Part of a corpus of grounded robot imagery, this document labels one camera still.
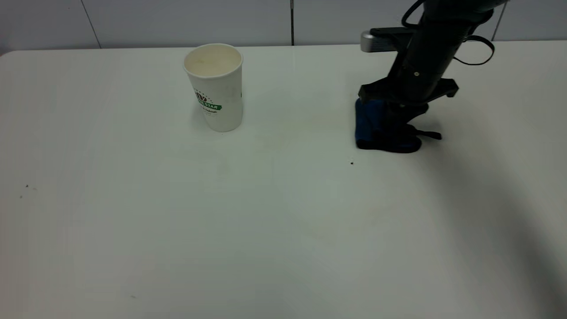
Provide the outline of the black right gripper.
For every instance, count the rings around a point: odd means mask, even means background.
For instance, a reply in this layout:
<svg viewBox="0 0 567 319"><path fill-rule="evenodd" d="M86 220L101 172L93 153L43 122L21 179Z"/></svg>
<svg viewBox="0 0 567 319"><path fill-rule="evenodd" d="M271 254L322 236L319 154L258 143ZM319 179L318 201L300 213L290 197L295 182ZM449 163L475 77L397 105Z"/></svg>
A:
<svg viewBox="0 0 567 319"><path fill-rule="evenodd" d="M364 52L397 52L387 77L362 85L358 93L364 104L372 100L399 104L385 105L382 133L397 135L407 122L427 113L428 102L455 95L459 87L442 75L469 32L470 23L459 20L421 20L415 27L372 28L363 32Z"/></svg>

